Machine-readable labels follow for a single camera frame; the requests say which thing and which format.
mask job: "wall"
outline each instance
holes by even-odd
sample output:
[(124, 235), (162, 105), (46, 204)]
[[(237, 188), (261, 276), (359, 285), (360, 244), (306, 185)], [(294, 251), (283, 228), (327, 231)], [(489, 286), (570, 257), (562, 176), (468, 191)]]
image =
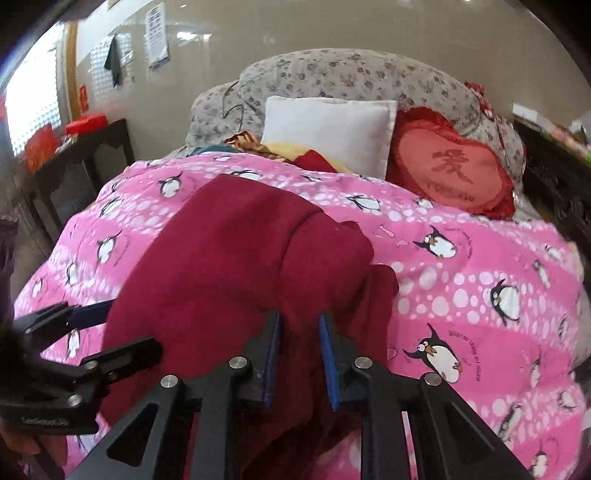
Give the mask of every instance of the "wall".
[[(515, 2), (167, 0), (171, 61), (151, 72), (144, 17), (157, 3), (121, 0), (108, 11), (102, 5), (78, 34), (78, 83), (87, 85), (93, 110), (111, 120), (128, 119), (138, 158), (160, 157), (183, 145), (199, 93), (236, 79), (257, 60), (306, 48), (368, 48), (421, 60), (460, 80), (484, 84), (487, 98), (505, 115), (516, 101), (570, 125), (591, 109), (591, 87), (574, 61)], [(102, 67), (107, 42), (96, 48), (112, 31), (135, 57), (117, 90)], [(184, 40), (179, 32), (196, 36)]]

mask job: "maroon towel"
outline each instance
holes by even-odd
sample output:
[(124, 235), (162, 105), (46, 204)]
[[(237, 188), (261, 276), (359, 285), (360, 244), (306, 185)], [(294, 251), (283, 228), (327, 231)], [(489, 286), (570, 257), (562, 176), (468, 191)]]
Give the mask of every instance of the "maroon towel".
[(244, 419), (245, 479), (300, 479), (352, 427), (330, 412), (318, 320), (364, 355), (386, 361), (394, 272), (370, 265), (374, 251), (354, 222), (337, 223), (297, 195), (222, 175), (172, 218), (125, 283), (109, 314), (103, 348), (152, 335), (160, 364), (113, 386), (103, 402), (120, 419), (160, 377), (211, 372), (258, 335), (264, 312), (279, 310), (284, 333), (272, 412)]

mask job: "white polka dot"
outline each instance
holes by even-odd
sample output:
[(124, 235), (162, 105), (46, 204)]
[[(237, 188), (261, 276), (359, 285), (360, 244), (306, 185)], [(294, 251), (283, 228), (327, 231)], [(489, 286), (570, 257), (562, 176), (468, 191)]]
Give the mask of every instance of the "white polka dot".
[(490, 285), (493, 282), (492, 275), (488, 272), (482, 272), (479, 277), (480, 283), (484, 285)]
[(403, 315), (407, 314), (410, 309), (410, 302), (408, 299), (400, 299), (398, 301), (398, 311)]
[(154, 226), (160, 222), (160, 217), (150, 217), (148, 221), (146, 221), (146, 226)]
[(492, 404), (492, 411), (497, 417), (505, 416), (505, 412), (507, 411), (507, 404), (505, 403), (505, 400), (502, 398), (497, 398)]
[(468, 322), (470, 322), (472, 325), (480, 321), (480, 315), (478, 315), (474, 310), (470, 310), (466, 317), (468, 318)]
[(391, 210), (390, 212), (388, 212), (388, 218), (393, 222), (399, 222), (402, 219), (402, 217), (396, 210)]
[(425, 268), (418, 279), (418, 284), (423, 288), (423, 290), (431, 290), (436, 282), (437, 271), (432, 267)]
[(408, 295), (413, 290), (414, 282), (405, 278), (398, 284), (398, 288), (400, 288), (400, 295)]
[(447, 304), (447, 300), (445, 298), (437, 297), (435, 300), (433, 300), (431, 309), (434, 314), (439, 315), (440, 317), (445, 317), (447, 312), (449, 312), (449, 305)]
[(456, 307), (464, 308), (468, 305), (468, 293), (463, 288), (456, 290), (453, 294), (453, 304)]
[(145, 220), (146, 220), (145, 216), (139, 215), (139, 216), (135, 217), (133, 220), (131, 220), (131, 223), (129, 224), (129, 226), (133, 226), (133, 227), (143, 226)]

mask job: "penguin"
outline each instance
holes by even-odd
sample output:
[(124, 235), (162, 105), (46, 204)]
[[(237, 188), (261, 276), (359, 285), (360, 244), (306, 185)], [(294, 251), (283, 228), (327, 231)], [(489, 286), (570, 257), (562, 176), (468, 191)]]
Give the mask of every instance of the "penguin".
[(76, 262), (72, 262), (66, 268), (66, 285), (76, 285), (78, 283), (78, 264)]
[(538, 358), (534, 363), (531, 364), (531, 371), (530, 371), (530, 387), (535, 388), (540, 381), (540, 359)]
[(569, 331), (569, 318), (563, 317), (558, 325), (558, 341), (562, 343), (566, 337), (566, 333)]
[(456, 383), (460, 380), (462, 365), (452, 348), (439, 338), (431, 324), (427, 325), (431, 330), (431, 338), (421, 340), (415, 352), (403, 351), (409, 358), (422, 360), (425, 365), (441, 375), (448, 383)]
[(42, 286), (43, 286), (43, 279), (42, 278), (35, 281), (35, 283), (33, 284), (33, 288), (31, 289), (31, 297), (32, 298), (36, 298), (37, 295), (39, 295), (39, 292), (41, 291)]
[(311, 181), (312, 183), (317, 183), (319, 181), (324, 181), (318, 177), (314, 177), (312, 175), (301, 175), (301, 177), (304, 177), (306, 180)]
[(422, 242), (413, 242), (417, 247), (424, 248), (438, 258), (453, 258), (456, 256), (457, 247), (443, 236), (439, 230), (430, 225), (433, 231), (425, 235)]
[(76, 440), (78, 441), (78, 448), (80, 448), (80, 451), (83, 453), (90, 453), (95, 447), (95, 434), (76, 435)]
[(517, 425), (521, 421), (521, 417), (523, 416), (523, 406), (519, 404), (514, 404), (509, 409), (509, 413), (503, 419), (501, 426), (499, 428), (499, 432), (497, 436), (504, 442), (504, 443), (511, 443), (511, 437)]
[(68, 333), (68, 358), (74, 358), (80, 350), (80, 332), (77, 328)]
[(115, 210), (122, 203), (123, 203), (123, 200), (121, 200), (121, 198), (119, 198), (119, 197), (114, 198), (110, 202), (105, 203), (103, 208), (100, 209), (99, 217), (102, 217), (104, 215), (107, 215), (108, 213), (111, 213), (113, 210)]
[(550, 258), (553, 258), (559, 263), (562, 263), (562, 252), (555, 247), (551, 247), (548, 244), (544, 245), (544, 250), (548, 253)]
[(417, 197), (414, 199), (414, 203), (416, 203), (417, 205), (419, 205), (419, 207), (423, 207), (425, 209), (429, 209), (429, 208), (433, 208), (433, 204), (431, 203), (431, 200), (427, 200), (421, 197)]
[(360, 210), (379, 212), (379, 201), (368, 197), (367, 195), (353, 195), (351, 197), (345, 197), (350, 202), (353, 202)]
[(255, 180), (255, 181), (262, 178), (262, 173), (258, 173), (257, 171), (254, 171), (254, 170), (233, 171), (232, 173), (230, 173), (230, 175), (232, 177), (240, 177), (242, 179)]
[(160, 195), (162, 195), (166, 199), (169, 199), (174, 197), (178, 193), (182, 185), (181, 173), (174, 177), (168, 177), (165, 180), (158, 181), (158, 183), (160, 184)]
[(113, 185), (111, 185), (111, 193), (115, 193), (117, 190), (119, 190), (119, 187), (121, 187), (126, 181), (127, 179), (117, 180)]
[(115, 248), (115, 244), (117, 243), (117, 236), (122, 232), (120, 230), (118, 234), (108, 236), (104, 240), (97, 242), (99, 248), (96, 251), (96, 260), (101, 265), (106, 264), (111, 257), (111, 253), (113, 253), (113, 249)]
[(540, 450), (535, 454), (531, 461), (531, 466), (527, 470), (534, 478), (542, 478), (548, 471), (548, 455)]
[(548, 272), (544, 268), (542, 262), (540, 260), (536, 260), (533, 263), (532, 267), (534, 267), (534, 270), (538, 272), (538, 277), (540, 278), (540, 281), (542, 282), (544, 288), (548, 290), (550, 288), (550, 277), (548, 276)]
[(157, 167), (158, 165), (162, 165), (165, 162), (166, 162), (166, 160), (163, 158), (158, 158), (156, 160), (150, 160), (149, 162), (146, 163), (146, 167)]
[(507, 319), (519, 322), (519, 290), (513, 285), (503, 285), (506, 278), (491, 289), (491, 305), (501, 316), (503, 323), (507, 326)]
[(558, 394), (558, 406), (570, 411), (573, 411), (577, 408), (577, 404), (575, 403), (573, 396), (567, 391), (563, 391)]

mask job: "blue gripper pad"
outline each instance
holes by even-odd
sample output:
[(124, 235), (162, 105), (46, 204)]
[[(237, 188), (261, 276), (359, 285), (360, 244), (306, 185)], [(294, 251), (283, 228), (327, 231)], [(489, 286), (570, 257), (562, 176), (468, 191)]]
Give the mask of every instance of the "blue gripper pad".
[(275, 314), (275, 322), (271, 334), (271, 344), (269, 345), (269, 352), (267, 353), (267, 361), (265, 362), (265, 379), (262, 400), (267, 407), (271, 406), (273, 395), (275, 393), (275, 375), (277, 373), (277, 356), (279, 355), (281, 328), (281, 315), (277, 312)]
[(326, 376), (326, 388), (328, 390), (330, 404), (333, 411), (339, 411), (339, 371), (336, 368), (335, 354), (330, 343), (329, 328), (324, 315), (320, 317), (320, 347), (322, 348), (322, 361), (324, 363), (324, 374)]

